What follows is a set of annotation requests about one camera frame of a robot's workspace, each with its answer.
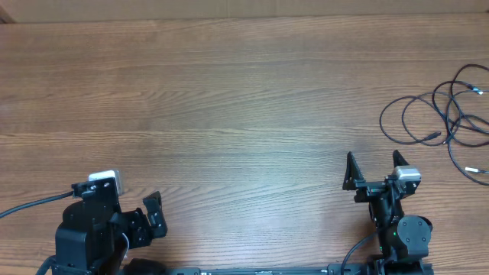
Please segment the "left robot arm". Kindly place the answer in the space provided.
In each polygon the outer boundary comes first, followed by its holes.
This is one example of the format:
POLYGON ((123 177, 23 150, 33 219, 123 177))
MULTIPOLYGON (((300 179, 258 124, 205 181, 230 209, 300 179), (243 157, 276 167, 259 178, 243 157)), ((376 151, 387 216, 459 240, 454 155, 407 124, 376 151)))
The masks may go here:
POLYGON ((38 274, 118 274, 129 250, 147 247, 167 234, 162 198, 156 191, 143 198, 140 208, 123 212, 118 178, 90 179, 72 185, 78 202, 66 207, 55 234, 55 255, 38 274))

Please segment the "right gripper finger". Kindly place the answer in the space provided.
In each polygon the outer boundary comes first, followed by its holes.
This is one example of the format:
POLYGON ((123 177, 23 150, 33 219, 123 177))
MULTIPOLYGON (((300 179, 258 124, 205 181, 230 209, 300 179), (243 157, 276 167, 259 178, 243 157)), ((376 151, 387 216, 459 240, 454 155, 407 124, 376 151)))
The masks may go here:
POLYGON ((364 176, 358 166, 354 154, 349 151, 347 153, 347 165, 345 171, 345 178, 343 180, 343 190, 356 190, 363 188, 366 183, 364 176))
POLYGON ((398 150, 393 151, 393 166, 394 167, 400 167, 400 166, 409 166, 410 164, 404 159, 402 154, 398 150))

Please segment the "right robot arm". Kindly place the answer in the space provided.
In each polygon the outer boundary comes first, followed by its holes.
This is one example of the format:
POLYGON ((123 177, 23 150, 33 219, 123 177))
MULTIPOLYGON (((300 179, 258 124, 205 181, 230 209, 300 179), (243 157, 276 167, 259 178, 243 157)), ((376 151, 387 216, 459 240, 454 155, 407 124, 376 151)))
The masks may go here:
POLYGON ((346 161, 342 188, 356 192, 356 203, 368 204, 375 232, 348 251, 339 273, 433 274, 432 266, 423 263, 429 255, 433 225, 426 217, 406 215, 401 204, 402 199, 413 195, 419 187, 420 171, 408 164, 398 150, 393 152, 393 172, 381 181, 368 182, 351 151, 347 153, 346 161), (378 239, 380 253, 358 267, 348 266, 353 253, 373 238, 378 239))

